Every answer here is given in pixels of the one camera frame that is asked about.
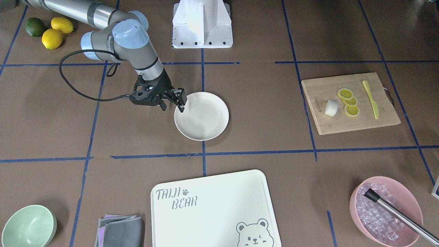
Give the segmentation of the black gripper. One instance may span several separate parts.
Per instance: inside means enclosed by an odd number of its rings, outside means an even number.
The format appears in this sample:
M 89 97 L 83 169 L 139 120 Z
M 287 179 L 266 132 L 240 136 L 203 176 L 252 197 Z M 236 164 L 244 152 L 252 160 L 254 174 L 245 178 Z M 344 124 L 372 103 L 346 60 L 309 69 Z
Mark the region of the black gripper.
M 162 73 L 153 80 L 144 80 L 142 75 L 138 75 L 137 84 L 147 84 L 156 86 L 158 93 L 160 96 L 163 94 L 167 94 L 167 91 L 171 90 L 171 101 L 174 103 L 178 110 L 183 113 L 185 110 L 185 105 L 188 100 L 186 92 L 183 88 L 173 89 L 171 86 L 170 78 L 165 69 L 163 69 Z M 163 100 L 160 100 L 158 104 L 162 111 L 166 111 L 167 105 Z

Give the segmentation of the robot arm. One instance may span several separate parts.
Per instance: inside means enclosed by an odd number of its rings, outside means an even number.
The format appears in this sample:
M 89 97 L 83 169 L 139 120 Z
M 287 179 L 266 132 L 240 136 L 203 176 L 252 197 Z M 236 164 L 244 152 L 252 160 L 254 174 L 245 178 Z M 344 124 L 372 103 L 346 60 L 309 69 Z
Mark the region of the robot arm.
M 137 73 L 131 94 L 114 97 L 128 98 L 135 105 L 160 106 L 166 110 L 165 100 L 185 109 L 185 90 L 175 89 L 147 34 L 149 22 L 139 11 L 122 12 L 97 0 L 17 0 L 16 4 L 60 13 L 86 23 L 97 31 L 86 33 L 81 39 L 80 53 L 93 60 L 111 60 L 115 64 L 127 61 Z

